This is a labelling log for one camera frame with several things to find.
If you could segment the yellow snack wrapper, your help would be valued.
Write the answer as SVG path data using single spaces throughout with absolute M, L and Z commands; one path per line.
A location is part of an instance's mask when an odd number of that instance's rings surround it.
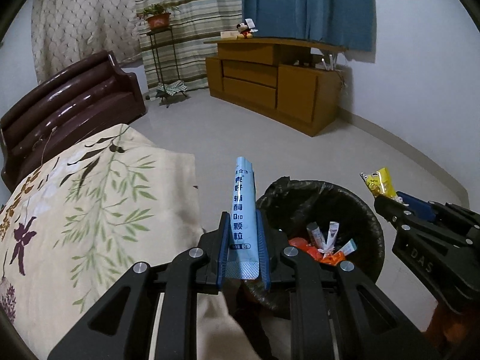
M 387 167 L 383 167 L 371 174 L 360 172 L 360 178 L 374 197 L 384 196 L 393 200 L 398 199 Z

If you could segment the orange plastic bag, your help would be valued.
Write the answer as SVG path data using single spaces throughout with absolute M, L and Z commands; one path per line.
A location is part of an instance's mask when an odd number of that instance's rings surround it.
M 301 237 L 292 238 L 288 242 L 290 246 L 304 251 L 318 263 L 337 266 L 346 260 L 346 257 L 342 251 L 338 251 L 336 253 L 322 253 L 315 246 L 309 244 L 304 238 Z

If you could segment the white teal small tube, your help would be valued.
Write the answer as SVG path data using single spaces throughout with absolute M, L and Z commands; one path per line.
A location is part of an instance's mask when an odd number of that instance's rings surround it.
M 353 239 L 350 239 L 338 252 L 341 252 L 345 257 L 357 251 L 357 245 Z

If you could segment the blue medicine sachet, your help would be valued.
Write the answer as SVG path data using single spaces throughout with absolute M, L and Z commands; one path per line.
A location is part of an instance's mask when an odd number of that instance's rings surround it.
M 256 188 L 252 164 L 237 157 L 230 212 L 228 278 L 252 281 L 260 274 L 256 224 Z

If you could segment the black lined trash bin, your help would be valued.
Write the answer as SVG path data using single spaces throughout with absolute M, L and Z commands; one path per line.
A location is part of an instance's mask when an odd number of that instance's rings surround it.
M 286 235 L 310 239 L 308 225 L 317 224 L 327 233 L 331 222 L 339 225 L 334 248 L 339 250 L 350 239 L 357 251 L 346 256 L 371 281 L 383 269 L 385 242 L 383 229 L 370 207 L 350 190 L 318 180 L 292 180 L 285 176 L 272 183 L 256 202 L 270 228 Z M 263 278 L 243 280 L 235 296 L 241 315 L 269 314 L 290 319 L 290 293 L 270 289 Z

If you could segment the floral beige tablecloth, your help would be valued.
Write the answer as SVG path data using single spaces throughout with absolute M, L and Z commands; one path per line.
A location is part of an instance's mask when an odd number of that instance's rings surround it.
M 29 172 L 1 211 L 1 306 L 38 359 L 139 261 L 203 230 L 192 154 L 118 124 Z

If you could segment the wooden TV cabinet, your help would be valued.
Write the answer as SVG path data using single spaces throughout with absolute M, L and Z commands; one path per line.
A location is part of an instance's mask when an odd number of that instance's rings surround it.
M 310 137 L 335 121 L 343 46 L 278 37 L 218 40 L 205 58 L 210 95 Z

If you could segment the blue curtain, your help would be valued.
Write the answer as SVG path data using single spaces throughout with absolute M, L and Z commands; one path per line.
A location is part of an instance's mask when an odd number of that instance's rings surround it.
M 241 0 L 258 37 L 319 41 L 370 52 L 375 45 L 375 0 Z

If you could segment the dark brown leather sofa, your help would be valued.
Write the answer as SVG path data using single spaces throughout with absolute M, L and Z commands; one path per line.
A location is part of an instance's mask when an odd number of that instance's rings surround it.
M 26 94 L 1 117 L 1 178 L 9 191 L 41 164 L 117 124 L 144 116 L 134 73 L 110 51 L 73 63 Z

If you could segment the striped cloth on stand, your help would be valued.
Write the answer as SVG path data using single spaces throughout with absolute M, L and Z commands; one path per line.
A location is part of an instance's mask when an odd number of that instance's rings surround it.
M 176 80 L 171 84 L 159 83 L 156 88 L 157 98 L 166 98 L 177 94 L 184 94 L 187 86 L 183 80 Z

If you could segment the small box on cabinet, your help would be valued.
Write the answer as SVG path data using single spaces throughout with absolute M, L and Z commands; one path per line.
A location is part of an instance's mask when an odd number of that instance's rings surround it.
M 239 35 L 238 30 L 221 31 L 220 32 L 220 39 L 221 40 L 236 40 L 238 38 L 238 35 Z

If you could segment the striped curtain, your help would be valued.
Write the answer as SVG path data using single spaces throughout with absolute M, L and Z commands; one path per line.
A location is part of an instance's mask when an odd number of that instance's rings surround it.
M 180 75 L 187 89 L 196 90 L 208 86 L 205 58 L 216 54 L 212 43 L 220 32 L 233 30 L 242 21 L 242 0 L 135 0 L 137 12 L 155 3 L 173 3 L 179 7 L 170 16 Z M 147 24 L 140 25 L 140 46 L 148 89 L 153 91 L 158 84 L 155 75 Z M 169 40 L 167 33 L 158 36 L 160 43 Z M 160 49 L 160 55 L 168 64 L 167 80 L 176 80 L 173 53 L 170 46 Z

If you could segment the black metal plant stand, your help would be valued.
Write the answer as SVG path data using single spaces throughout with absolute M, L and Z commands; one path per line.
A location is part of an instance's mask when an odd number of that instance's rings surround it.
M 160 34 L 164 34 L 164 33 L 167 33 L 169 35 L 169 40 L 166 43 L 160 43 L 160 41 L 158 40 L 158 36 Z M 175 41 L 175 38 L 174 38 L 173 27 L 171 26 L 171 24 L 170 24 L 169 27 L 164 28 L 164 29 L 157 29 L 157 30 L 154 30 L 154 31 L 150 30 L 147 33 L 147 36 L 148 36 L 149 41 L 150 41 L 151 53 L 152 53 L 153 61 L 154 61 L 154 71 L 155 71 L 156 78 L 158 80 L 158 84 L 159 83 L 171 84 L 176 80 L 182 80 L 181 75 L 180 75 L 179 65 L 178 65 L 178 59 L 177 59 L 176 41 Z M 164 57 L 162 57 L 160 55 L 160 49 L 162 47 L 171 47 L 171 49 L 172 49 L 173 66 L 174 66 L 174 71 L 175 71 L 175 74 L 176 74 L 176 80 L 174 80 L 174 81 L 171 81 L 171 80 L 168 81 L 167 80 L 166 72 L 167 72 L 168 64 L 164 61 Z M 177 94 L 177 95 L 169 96 L 169 97 L 157 97 L 156 96 L 157 86 L 155 87 L 154 94 L 155 94 L 155 98 L 159 100 L 159 105 L 160 106 L 165 106 L 166 108 L 169 108 L 172 105 L 172 102 L 175 98 L 178 98 L 178 97 L 187 98 L 187 93 L 186 93 L 187 91 L 185 91 L 184 94 Z

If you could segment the potted green plant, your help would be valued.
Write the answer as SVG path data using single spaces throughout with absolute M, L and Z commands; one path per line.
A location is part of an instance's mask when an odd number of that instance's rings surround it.
M 165 29 L 170 26 L 170 16 L 179 11 L 179 7 L 173 3 L 155 3 L 144 7 L 137 13 L 137 17 L 147 22 L 151 31 Z

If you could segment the beige patterned curtain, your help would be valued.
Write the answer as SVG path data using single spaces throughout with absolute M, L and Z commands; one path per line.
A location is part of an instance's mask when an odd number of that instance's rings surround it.
M 140 58 L 135 0 L 33 0 L 31 19 L 40 83 L 102 50 L 119 63 Z

